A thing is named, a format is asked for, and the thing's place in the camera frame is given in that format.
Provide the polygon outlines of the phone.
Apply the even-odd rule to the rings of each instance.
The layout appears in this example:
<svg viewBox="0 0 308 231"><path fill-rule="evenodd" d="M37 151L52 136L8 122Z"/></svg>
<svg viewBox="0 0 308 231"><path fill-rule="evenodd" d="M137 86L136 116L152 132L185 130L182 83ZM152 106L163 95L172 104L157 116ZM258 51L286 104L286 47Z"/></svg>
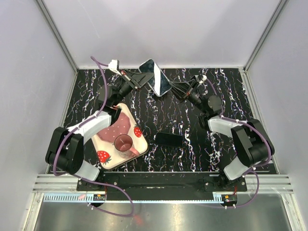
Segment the phone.
<svg viewBox="0 0 308 231"><path fill-rule="evenodd" d="M161 97L171 90L169 79L164 72L159 68L153 59L149 59L139 66L141 73L152 73L154 77L148 81L148 85L153 90L156 96Z"/></svg>

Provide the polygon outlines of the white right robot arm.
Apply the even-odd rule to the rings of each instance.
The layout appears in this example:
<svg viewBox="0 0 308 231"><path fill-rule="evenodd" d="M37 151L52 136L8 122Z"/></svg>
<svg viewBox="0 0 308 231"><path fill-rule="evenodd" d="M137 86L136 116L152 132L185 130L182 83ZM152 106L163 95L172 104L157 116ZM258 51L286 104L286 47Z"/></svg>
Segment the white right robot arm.
<svg viewBox="0 0 308 231"><path fill-rule="evenodd" d="M262 123L257 119L241 121L223 115L222 100L216 94L202 96L198 87L210 83L206 76L194 76L190 81L171 81L172 93L180 101L189 101L201 111L200 126L233 140L236 157L224 167L218 177L222 190L231 190L239 179L257 167L267 165L275 148Z"/></svg>

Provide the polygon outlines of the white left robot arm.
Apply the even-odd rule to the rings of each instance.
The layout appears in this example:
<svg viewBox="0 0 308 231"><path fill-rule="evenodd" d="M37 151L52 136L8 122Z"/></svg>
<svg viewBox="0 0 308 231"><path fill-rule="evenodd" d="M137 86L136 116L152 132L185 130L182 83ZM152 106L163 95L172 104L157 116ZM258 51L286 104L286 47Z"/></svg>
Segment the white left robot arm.
<svg viewBox="0 0 308 231"><path fill-rule="evenodd" d="M104 179L98 168L84 160L84 144L101 130L119 121L121 108L118 104L132 91L141 89L154 78L153 73L137 73L119 70L121 83L118 87L104 84L98 89L99 109L82 122L70 127L54 130L45 161L53 168L53 174L65 173L87 179L87 185L97 191L103 187Z"/></svg>

